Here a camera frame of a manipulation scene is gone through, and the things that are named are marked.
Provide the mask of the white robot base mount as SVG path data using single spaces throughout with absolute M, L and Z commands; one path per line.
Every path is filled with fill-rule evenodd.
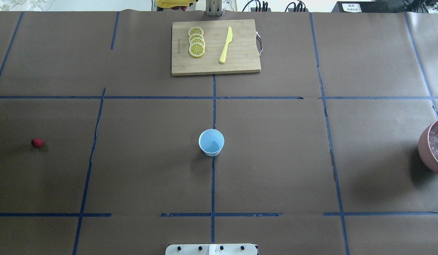
M 172 244 L 166 255 L 258 255 L 257 245 L 251 243 L 232 244 Z

